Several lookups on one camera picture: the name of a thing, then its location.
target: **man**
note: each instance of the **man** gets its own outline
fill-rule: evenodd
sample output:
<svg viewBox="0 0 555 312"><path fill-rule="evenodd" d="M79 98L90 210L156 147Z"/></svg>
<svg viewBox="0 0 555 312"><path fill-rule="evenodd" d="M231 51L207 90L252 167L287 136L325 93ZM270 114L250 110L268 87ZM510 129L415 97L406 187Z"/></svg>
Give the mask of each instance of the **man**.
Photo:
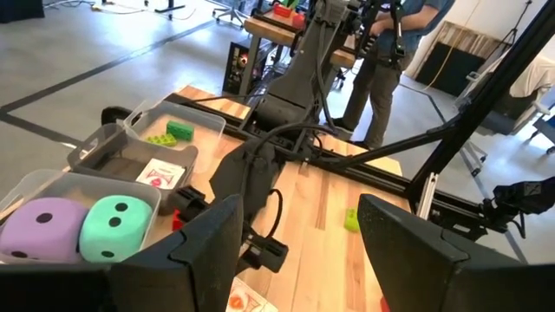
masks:
<svg viewBox="0 0 555 312"><path fill-rule="evenodd" d="M364 141L352 142L367 149L382 146L383 135L388 126L393 92L399 85L402 72L411 63L423 36L432 32L441 19L449 12L454 0L406 0L403 4L405 16L402 18L402 37L405 43L405 57L399 66L387 66L394 41L394 23L389 13L381 12L370 29L370 34L378 36L354 81L353 92L342 118L334 119L336 127L352 134L358 125L366 99L372 104L372 122Z"/></svg>

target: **clear plastic bin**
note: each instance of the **clear plastic bin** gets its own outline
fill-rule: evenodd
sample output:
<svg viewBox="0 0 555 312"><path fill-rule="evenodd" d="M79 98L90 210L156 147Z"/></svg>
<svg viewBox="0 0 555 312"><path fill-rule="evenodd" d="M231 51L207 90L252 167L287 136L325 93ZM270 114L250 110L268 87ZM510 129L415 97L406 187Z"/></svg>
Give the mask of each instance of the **clear plastic bin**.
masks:
<svg viewBox="0 0 555 312"><path fill-rule="evenodd" d="M165 134L166 124L170 120L194 127L191 142L180 140L177 146L171 148L181 151L188 146L196 146L199 149L199 157L194 171L205 172L212 163L224 131L225 119L222 117L167 101L149 101L137 107L123 124L132 131L135 138L145 140L149 136Z"/></svg>
<svg viewBox="0 0 555 312"><path fill-rule="evenodd" d="M140 140L122 126L108 124L74 149L68 155L68 163L73 172L124 181L137 181L153 159L183 168L183 173L170 177L167 187L159 186L162 194L159 214L166 216L173 213L172 207L165 205L167 196L189 183L198 154L195 146L176 151Z"/></svg>
<svg viewBox="0 0 555 312"><path fill-rule="evenodd" d="M113 179L61 172L56 170L37 170L26 175L21 182L0 202L0 220L5 221L16 208L32 199L58 197L80 202L91 208L95 202L110 195L132 196L144 200L152 209L153 215L143 237L141 249L146 247L147 237L153 228L160 206L160 191L140 183L130 183ZM47 263L47 261L18 258L0 254L4 263Z"/></svg>

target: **wooden table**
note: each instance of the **wooden table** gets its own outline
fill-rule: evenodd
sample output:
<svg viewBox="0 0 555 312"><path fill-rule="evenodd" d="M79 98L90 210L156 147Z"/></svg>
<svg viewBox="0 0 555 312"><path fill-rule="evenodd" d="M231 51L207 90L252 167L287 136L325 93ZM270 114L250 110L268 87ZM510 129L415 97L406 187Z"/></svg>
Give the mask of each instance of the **wooden table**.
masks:
<svg viewBox="0 0 555 312"><path fill-rule="evenodd" d="M176 93L191 99L213 97L213 94L192 87ZM229 100L202 103L238 118L244 118L249 110ZM200 130L195 129L195 137L202 136ZM207 202L214 198L209 178L223 157L241 143L222 135L208 170L193 174L191 184L206 195ZM343 155L364 151L330 136L323 138L323 143L324 148ZM382 158L369 163L401 174L399 163L393 159ZM374 194L408 210L406 199L314 166L291 162L285 165L275 188L284 195L284 211L275 238L289 246L289 255L278 274L263 268L247 270L239 278L281 312L380 311L382 291L364 250L362 237L360 233L345 230L343 219L348 208L357 207L361 194ZM7 217L20 204L15 203L0 213L0 219ZM277 207L276 197L270 197L267 207L255 220L255 230L261 234L270 230ZM159 241L171 232L171 228L171 216L157 217L147 243Z"/></svg>
<svg viewBox="0 0 555 312"><path fill-rule="evenodd" d="M264 16L285 25L293 25L292 14L290 17L283 17L275 15L273 11L271 11L266 13ZM249 17L245 20L245 30L252 34L252 38L251 46L249 47L249 56L245 65L245 71L243 72L243 79L241 80L241 87L239 90L240 94L248 93L249 81L251 81L252 70L254 69L253 65L256 62L257 51L258 47L260 46L261 39L268 39L271 42L279 44L280 46L290 47L293 43L293 38L295 38L294 32L278 27L276 25L272 25L254 17ZM344 46L349 49L354 49L355 37L349 36L345 41ZM336 67L339 68L352 68L355 65L356 58L349 52L337 50L331 56L330 61L332 64L336 65ZM335 70L332 70L332 73L333 77L337 75L337 72ZM329 80L330 79L326 80L326 84L331 85L333 80Z"/></svg>

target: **green block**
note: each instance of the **green block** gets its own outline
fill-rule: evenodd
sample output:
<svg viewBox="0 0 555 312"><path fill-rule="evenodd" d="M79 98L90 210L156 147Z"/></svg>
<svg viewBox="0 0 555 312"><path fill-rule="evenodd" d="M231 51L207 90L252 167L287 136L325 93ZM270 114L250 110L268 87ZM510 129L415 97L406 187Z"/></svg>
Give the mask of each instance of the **green block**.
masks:
<svg viewBox="0 0 555 312"><path fill-rule="evenodd" d="M166 131L179 140L192 141L194 136L194 127L184 125L177 121L168 121Z"/></svg>
<svg viewBox="0 0 555 312"><path fill-rule="evenodd" d="M360 226L358 226L358 220L356 219L356 209L347 209L345 212L345 223L343 226L349 231L361 231Z"/></svg>
<svg viewBox="0 0 555 312"><path fill-rule="evenodd" d="M147 141L149 143L158 144L162 146L176 146L177 140L171 134L154 135L148 137Z"/></svg>

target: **gray floor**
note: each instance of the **gray floor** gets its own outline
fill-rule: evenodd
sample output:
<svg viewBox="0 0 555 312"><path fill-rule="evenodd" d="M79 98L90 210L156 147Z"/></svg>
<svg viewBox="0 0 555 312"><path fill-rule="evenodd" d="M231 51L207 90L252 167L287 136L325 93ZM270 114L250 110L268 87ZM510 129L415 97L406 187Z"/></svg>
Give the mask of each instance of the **gray floor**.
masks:
<svg viewBox="0 0 555 312"><path fill-rule="evenodd" d="M161 44L168 37L212 20L213 4L195 2L190 6L197 9L185 21L169 22L150 13L93 13L81 6L48 10L43 20L0 25L0 106L34 94L36 101L27 101L28 105L10 114L70 138L84 140L100 126L100 112L106 106L137 107L143 101L158 101L186 84L220 93L229 42L244 39L247 34L237 27L214 24ZM189 16L190 9L177 16ZM157 42L160 44L156 49L143 49ZM127 59L131 53L137 57ZM36 95L45 88L106 64L114 66L51 95ZM406 77L402 83L417 89L424 87ZM330 110L334 116L343 113L349 92L350 82L347 81L343 90L330 94ZM454 116L451 96L433 89L427 92L447 118ZM368 105L355 139L364 136L370 116ZM399 87L395 91L386 143L439 125L441 119L427 96ZM514 137L475 134L473 141L490 153L483 172L473 179L465 159L457 155L441 174L439 189L480 201L485 195L489 196L496 185L552 175L555 156L545 156L545 149L552 143L540 136L527 141L531 132L533 129L529 127ZM0 143L8 147L0 153L0 170L4 176L0 181L0 197L32 170L63 167L69 152L59 142L2 122ZM392 157L401 162L403 175L412 178L435 146L421 146ZM555 211L526 220L527 240L518 238L516 231L513 236L527 261L555 261L555 250L549 244L555 235ZM480 243L516 257L504 235L492 233Z"/></svg>

